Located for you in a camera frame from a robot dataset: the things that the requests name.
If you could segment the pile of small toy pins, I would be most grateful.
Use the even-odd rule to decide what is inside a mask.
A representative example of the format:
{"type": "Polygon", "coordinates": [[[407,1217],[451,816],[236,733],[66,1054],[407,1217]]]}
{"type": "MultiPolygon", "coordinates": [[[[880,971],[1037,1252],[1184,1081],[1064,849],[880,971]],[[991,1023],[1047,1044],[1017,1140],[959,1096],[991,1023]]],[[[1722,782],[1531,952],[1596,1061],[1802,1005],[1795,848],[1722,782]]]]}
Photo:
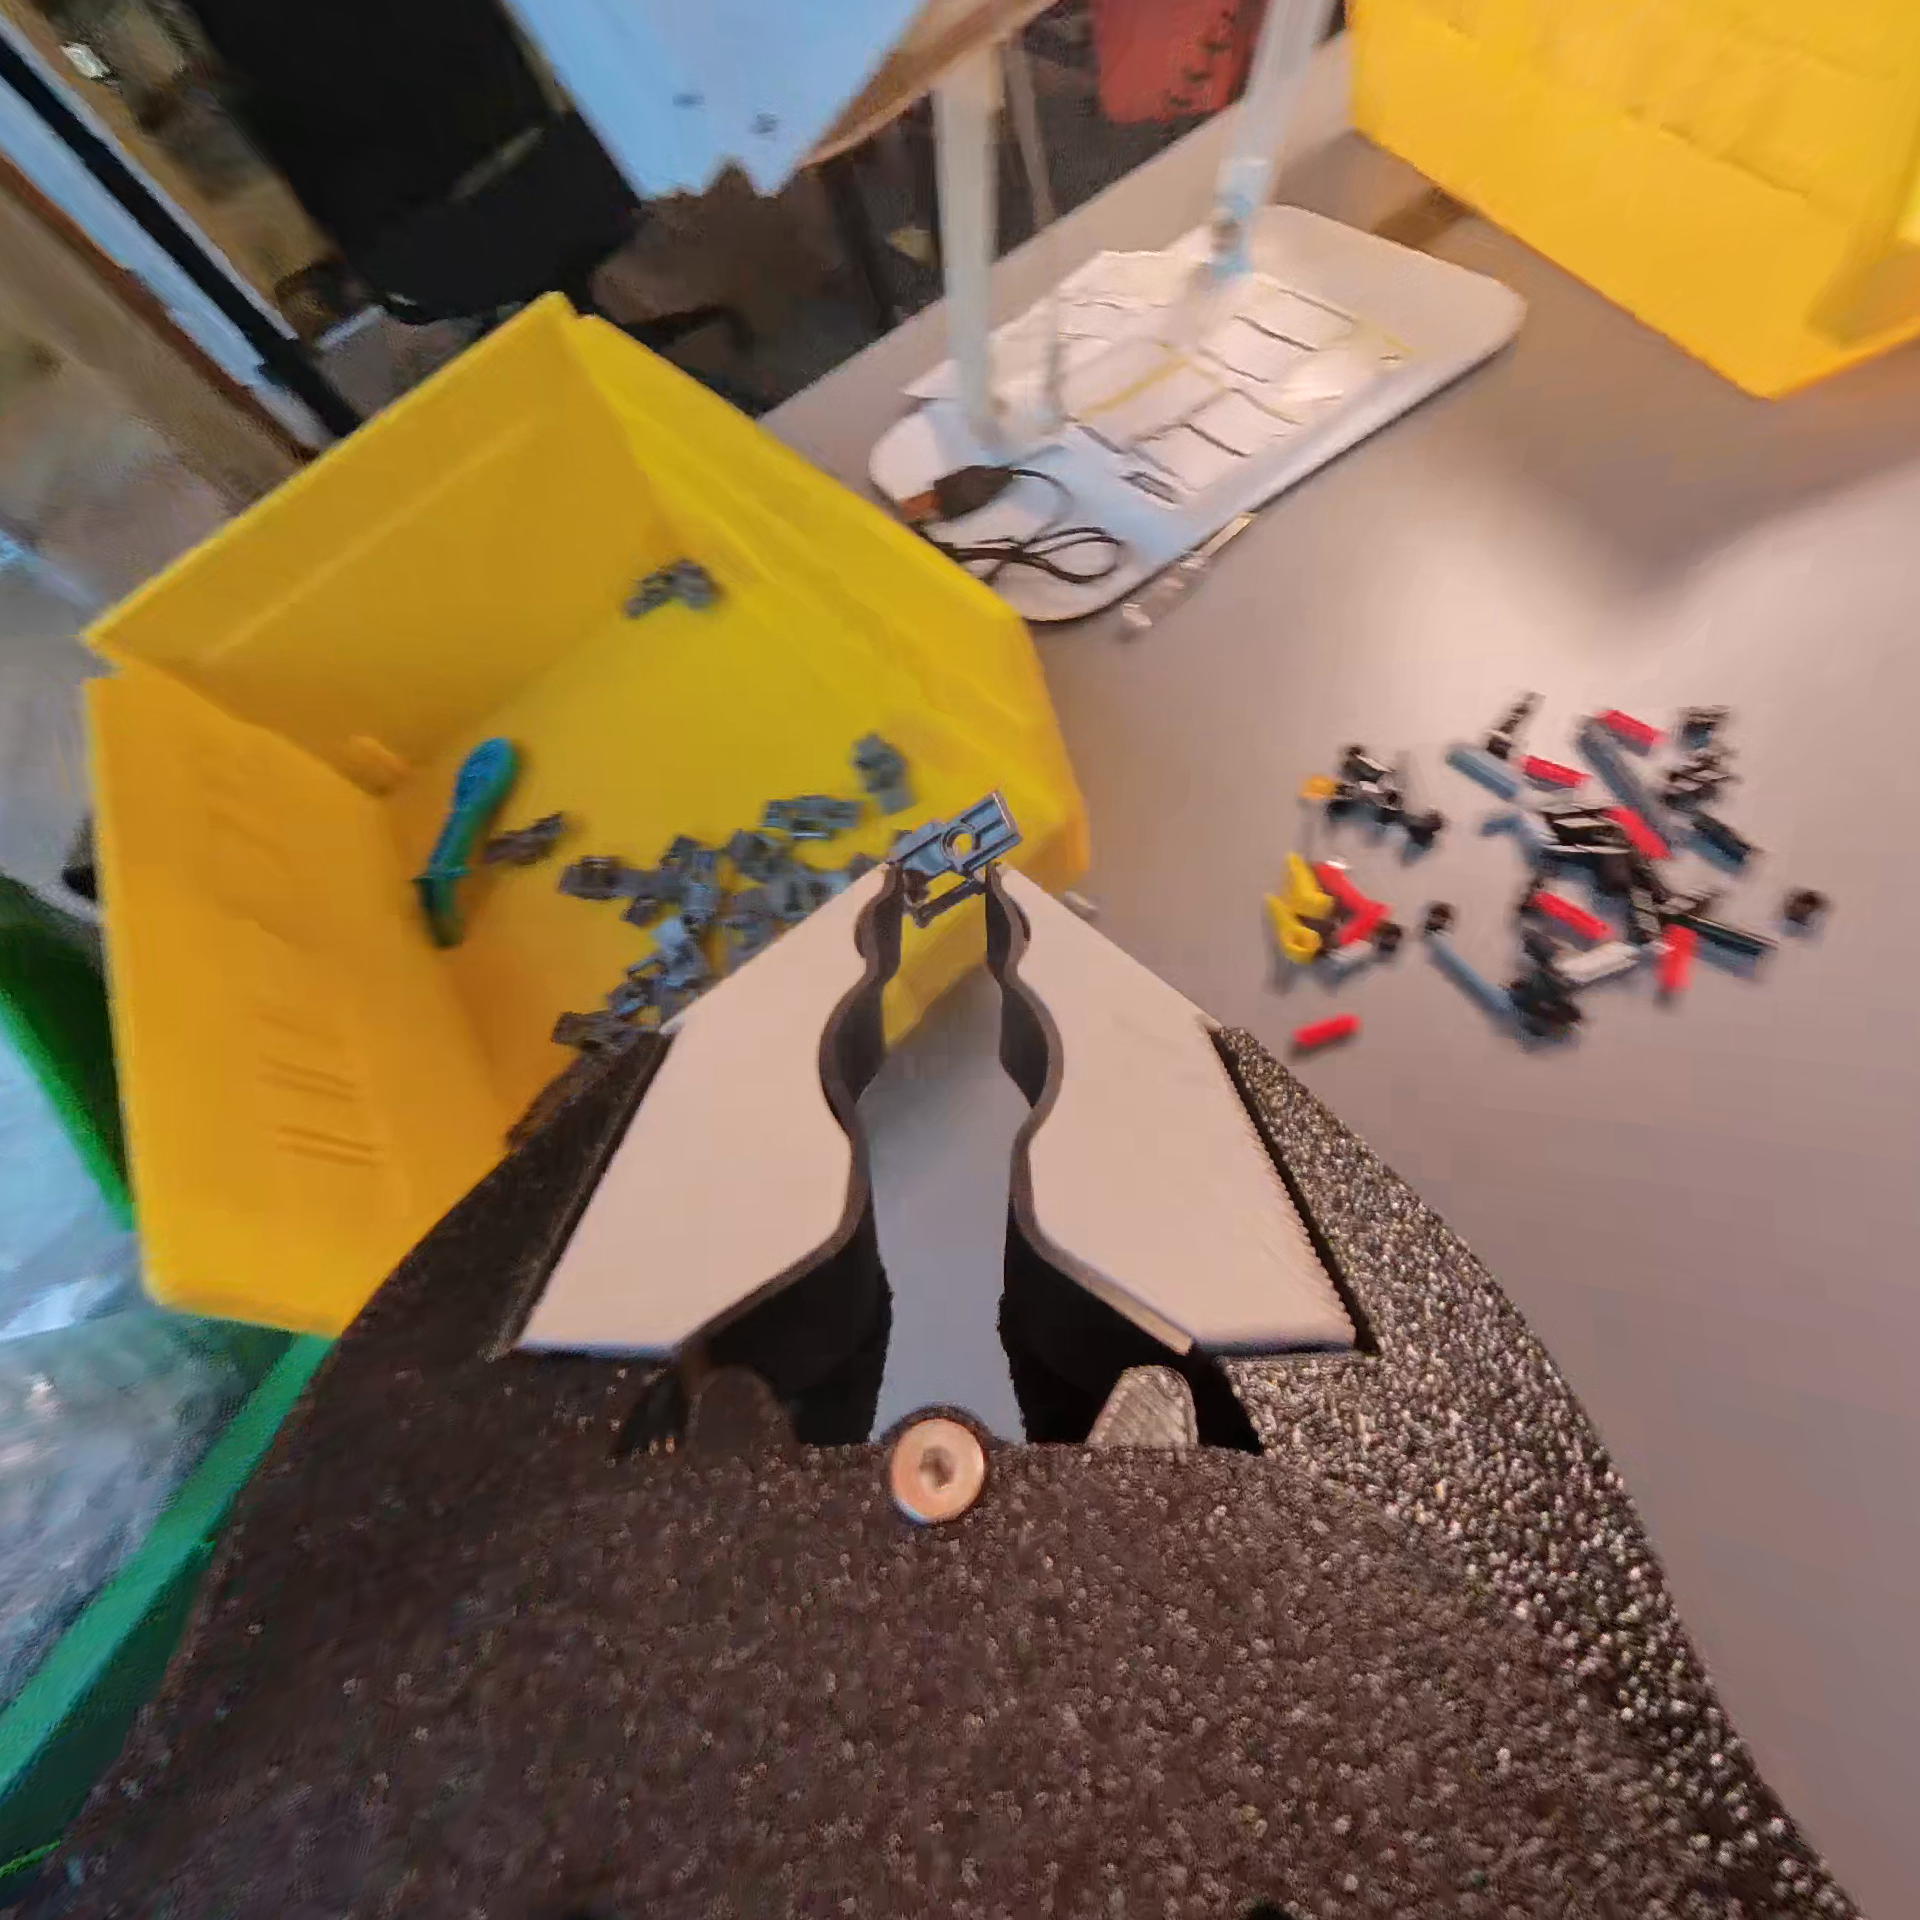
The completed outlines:
{"type": "Polygon", "coordinates": [[[1490,801],[1476,835],[1519,860],[1493,933],[1476,940],[1456,900],[1400,907],[1356,870],[1363,849],[1413,873],[1467,825],[1437,807],[1411,752],[1351,740],[1300,782],[1300,843],[1263,899],[1277,969],[1332,992],[1420,952],[1496,1030],[1556,1046],[1597,992],[1642,988],[1671,1005],[1700,966],[1753,976],[1785,933],[1810,931],[1789,928],[1784,903],[1768,926],[1729,904],[1760,860],[1725,811],[1745,780],[1730,705],[1685,703],[1665,721],[1600,705],[1553,755],[1531,742],[1543,713],[1545,696],[1524,689],[1442,749],[1444,769],[1490,801]]]}

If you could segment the grey desk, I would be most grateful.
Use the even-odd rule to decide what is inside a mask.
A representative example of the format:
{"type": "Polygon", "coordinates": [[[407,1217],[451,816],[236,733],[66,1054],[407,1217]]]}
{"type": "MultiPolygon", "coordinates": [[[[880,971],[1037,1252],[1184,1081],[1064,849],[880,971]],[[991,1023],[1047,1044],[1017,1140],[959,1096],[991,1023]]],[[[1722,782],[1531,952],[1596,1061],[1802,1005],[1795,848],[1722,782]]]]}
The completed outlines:
{"type": "Polygon", "coordinates": [[[1519,849],[1444,749],[1725,703],[1757,843],[1735,917],[1828,912],[1569,1046],[1421,956],[1300,1063],[1471,1244],[1586,1404],[1760,1769],[1873,1916],[1916,1916],[1916,349],[1752,400],[1351,132],[1332,39],[1284,200],[1496,276],[1519,341],[1319,470],[1145,633],[1041,633],[1119,943],[1284,1052],[1263,894],[1335,747],[1415,752],[1451,817],[1383,889],[1499,966],[1519,849]]]}

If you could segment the yellow divided parts bin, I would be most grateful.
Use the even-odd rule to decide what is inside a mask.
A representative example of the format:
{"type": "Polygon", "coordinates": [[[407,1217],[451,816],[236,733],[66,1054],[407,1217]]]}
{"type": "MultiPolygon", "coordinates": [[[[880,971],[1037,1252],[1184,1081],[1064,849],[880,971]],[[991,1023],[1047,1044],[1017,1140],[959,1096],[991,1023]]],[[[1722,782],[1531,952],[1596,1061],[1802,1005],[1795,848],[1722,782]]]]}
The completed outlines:
{"type": "Polygon", "coordinates": [[[1357,1],[1357,132],[1745,393],[1916,342],[1916,1],[1357,1]]]}

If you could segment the yellow plastic bin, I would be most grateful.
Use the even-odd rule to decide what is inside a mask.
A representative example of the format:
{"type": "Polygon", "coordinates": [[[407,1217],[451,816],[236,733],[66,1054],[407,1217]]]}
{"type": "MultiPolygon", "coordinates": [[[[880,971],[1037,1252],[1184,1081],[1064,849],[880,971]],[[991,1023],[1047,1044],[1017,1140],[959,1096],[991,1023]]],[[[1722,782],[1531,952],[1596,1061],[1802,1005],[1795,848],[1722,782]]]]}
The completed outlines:
{"type": "Polygon", "coordinates": [[[336,1337],[505,1152],[640,960],[651,867],[909,759],[1091,867],[1019,612],[690,375],[551,294],[93,621],[92,825],[148,1294],[336,1337]],[[520,780],[441,950],[413,875],[473,744],[520,780]]]}

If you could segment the toy instruction booklet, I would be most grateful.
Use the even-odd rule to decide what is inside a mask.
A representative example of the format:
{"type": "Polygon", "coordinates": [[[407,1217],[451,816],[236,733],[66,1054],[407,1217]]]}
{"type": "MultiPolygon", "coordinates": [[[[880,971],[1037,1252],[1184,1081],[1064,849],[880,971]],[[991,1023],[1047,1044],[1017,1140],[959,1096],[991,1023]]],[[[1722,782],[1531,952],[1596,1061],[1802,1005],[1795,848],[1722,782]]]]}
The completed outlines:
{"type": "Polygon", "coordinates": [[[836,125],[921,1],[509,1],[514,27],[643,200],[739,169],[775,195],[836,125]]]}

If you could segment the white book stand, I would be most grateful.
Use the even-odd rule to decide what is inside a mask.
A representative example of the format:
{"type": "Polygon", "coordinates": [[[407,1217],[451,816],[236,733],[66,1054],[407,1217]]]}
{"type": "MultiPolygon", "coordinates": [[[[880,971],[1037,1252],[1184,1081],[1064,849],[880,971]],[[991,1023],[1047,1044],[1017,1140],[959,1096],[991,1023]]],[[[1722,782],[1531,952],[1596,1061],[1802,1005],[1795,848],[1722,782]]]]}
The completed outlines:
{"type": "Polygon", "coordinates": [[[873,445],[868,479],[883,508],[1021,620],[1120,611],[1226,521],[1259,513],[1515,341],[1524,301],[1499,280],[1269,198],[1331,13],[1331,5],[1267,9],[1209,215],[1157,252],[1205,261],[1219,283],[1269,272],[1331,296],[1401,337],[1413,358],[1340,415],[1175,508],[1123,481],[1092,448],[1045,449],[1037,428],[999,424],[988,368],[992,137],[1016,48],[975,53],[936,84],[947,357],[905,389],[908,411],[873,445]]]}

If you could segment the clear plastic bag bundle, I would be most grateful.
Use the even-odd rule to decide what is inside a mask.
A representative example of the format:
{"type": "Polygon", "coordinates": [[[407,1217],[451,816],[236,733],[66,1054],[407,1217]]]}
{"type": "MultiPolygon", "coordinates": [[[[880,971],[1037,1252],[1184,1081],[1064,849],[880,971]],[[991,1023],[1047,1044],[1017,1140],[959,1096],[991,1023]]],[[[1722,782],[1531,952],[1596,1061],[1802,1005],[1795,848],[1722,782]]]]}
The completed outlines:
{"type": "Polygon", "coordinates": [[[285,1337],[159,1307],[143,1247],[3,1046],[3,1702],[138,1551],[285,1337]]]}

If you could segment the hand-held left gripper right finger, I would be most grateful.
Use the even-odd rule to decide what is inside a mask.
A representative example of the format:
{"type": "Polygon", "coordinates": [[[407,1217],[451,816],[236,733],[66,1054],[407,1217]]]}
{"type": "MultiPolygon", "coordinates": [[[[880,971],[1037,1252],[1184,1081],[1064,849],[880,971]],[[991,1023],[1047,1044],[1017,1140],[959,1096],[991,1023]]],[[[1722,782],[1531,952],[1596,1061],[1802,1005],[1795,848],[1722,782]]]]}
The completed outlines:
{"type": "Polygon", "coordinates": [[[1253,1444],[1232,1364],[1357,1357],[1354,1284],[1219,1022],[1027,875],[984,900],[1025,1101],[999,1292],[1025,1439],[1253,1444]]]}

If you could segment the teal brick separator tool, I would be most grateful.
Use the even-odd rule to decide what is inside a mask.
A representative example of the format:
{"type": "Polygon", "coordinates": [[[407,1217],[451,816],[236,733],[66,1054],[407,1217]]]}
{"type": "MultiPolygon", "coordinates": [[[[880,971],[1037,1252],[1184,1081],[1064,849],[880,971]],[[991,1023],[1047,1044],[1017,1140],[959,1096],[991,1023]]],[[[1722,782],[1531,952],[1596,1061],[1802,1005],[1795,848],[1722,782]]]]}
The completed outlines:
{"type": "Polygon", "coordinates": [[[465,940],[463,886],[492,836],[495,820],[516,787],[521,755],[505,735],[483,737],[465,757],[449,807],[421,870],[416,904],[432,947],[449,950],[465,940]]]}

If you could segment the sticker sheet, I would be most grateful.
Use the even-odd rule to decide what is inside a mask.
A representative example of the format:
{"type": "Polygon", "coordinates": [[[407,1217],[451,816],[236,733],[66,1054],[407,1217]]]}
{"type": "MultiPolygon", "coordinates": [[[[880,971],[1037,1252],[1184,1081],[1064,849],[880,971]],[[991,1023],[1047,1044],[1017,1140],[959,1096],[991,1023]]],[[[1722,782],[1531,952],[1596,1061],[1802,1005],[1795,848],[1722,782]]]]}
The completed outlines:
{"type": "Polygon", "coordinates": [[[1165,252],[1100,252],[991,335],[999,424],[1092,448],[1162,504],[1217,488],[1413,358],[1380,324],[1269,272],[1219,283],[1165,252]]]}

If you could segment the pile of grey track links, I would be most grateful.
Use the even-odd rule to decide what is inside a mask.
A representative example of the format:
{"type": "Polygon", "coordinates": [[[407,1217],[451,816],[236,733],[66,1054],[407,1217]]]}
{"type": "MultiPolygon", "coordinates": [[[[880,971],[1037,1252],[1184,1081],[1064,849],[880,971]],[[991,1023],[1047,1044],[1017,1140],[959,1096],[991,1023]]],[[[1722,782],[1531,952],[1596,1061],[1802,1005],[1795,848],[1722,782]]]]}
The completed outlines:
{"type": "Polygon", "coordinates": [[[917,787],[908,755],[877,732],[856,740],[851,765],[857,797],[768,800],[754,825],[723,843],[677,835],[651,867],[620,854],[579,854],[562,867],[564,899],[618,904],[621,920],[650,943],[597,1007],[557,1015],[551,1043],[589,1056],[665,1030],[716,982],[871,873],[877,867],[871,852],[821,867],[808,849],[841,843],[867,820],[904,816],[917,787]]]}

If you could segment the green crate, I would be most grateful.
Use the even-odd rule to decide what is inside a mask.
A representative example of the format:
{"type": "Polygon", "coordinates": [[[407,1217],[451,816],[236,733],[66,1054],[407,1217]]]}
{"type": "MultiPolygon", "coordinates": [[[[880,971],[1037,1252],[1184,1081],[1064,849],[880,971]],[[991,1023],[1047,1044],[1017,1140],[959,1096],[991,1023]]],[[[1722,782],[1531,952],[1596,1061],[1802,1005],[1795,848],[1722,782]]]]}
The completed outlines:
{"type": "MultiPolygon", "coordinates": [[[[4,878],[3,894],[3,1046],[32,1067],[111,1211],[135,1229],[99,941],[25,884],[4,878]]],[[[237,1496],[324,1357],[324,1342],[281,1334],[283,1352],[147,1542],[3,1702],[4,1884],[52,1851],[155,1694],[237,1496]]]]}

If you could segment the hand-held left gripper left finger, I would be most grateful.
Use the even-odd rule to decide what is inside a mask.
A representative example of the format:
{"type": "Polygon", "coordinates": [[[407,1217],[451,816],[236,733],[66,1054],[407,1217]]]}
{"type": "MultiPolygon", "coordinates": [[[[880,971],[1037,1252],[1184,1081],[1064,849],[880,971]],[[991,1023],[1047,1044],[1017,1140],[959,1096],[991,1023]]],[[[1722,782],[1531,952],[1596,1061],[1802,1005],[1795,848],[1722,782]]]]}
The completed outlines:
{"type": "Polygon", "coordinates": [[[709,990],[570,1199],[512,1349],[748,1372],[808,1444],[864,1444],[895,1320],[857,1103],[905,889],[880,864],[709,990]]]}

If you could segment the grey toy track link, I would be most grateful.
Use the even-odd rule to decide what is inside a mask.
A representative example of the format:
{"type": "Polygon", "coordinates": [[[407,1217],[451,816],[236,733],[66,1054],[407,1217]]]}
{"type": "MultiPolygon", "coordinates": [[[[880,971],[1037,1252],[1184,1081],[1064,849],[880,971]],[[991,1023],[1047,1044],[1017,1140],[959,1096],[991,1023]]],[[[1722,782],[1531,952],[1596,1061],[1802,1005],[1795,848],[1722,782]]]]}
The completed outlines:
{"type": "Polygon", "coordinates": [[[988,894],[996,867],[1021,846],[1021,829],[999,788],[970,807],[901,831],[884,864],[898,875],[904,912],[928,928],[988,894]]]}

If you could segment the black office chair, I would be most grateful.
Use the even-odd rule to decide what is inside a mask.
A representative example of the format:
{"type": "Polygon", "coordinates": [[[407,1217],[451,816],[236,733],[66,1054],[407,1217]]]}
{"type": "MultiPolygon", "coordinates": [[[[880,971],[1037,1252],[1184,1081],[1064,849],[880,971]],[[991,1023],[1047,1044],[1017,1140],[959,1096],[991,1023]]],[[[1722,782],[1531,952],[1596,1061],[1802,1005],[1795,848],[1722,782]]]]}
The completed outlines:
{"type": "Polygon", "coordinates": [[[397,319],[589,280],[640,204],[495,1],[197,1],[227,102],[397,319]]]}

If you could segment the orange container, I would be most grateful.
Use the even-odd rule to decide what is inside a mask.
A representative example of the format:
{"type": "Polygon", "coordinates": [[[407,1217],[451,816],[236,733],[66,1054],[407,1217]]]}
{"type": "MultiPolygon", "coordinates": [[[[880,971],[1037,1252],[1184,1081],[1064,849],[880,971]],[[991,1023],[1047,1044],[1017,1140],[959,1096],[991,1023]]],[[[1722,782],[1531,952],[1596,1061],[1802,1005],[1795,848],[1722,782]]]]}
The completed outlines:
{"type": "Polygon", "coordinates": [[[1232,105],[1267,1],[1091,1],[1095,99],[1116,125],[1165,125],[1232,105]]]}

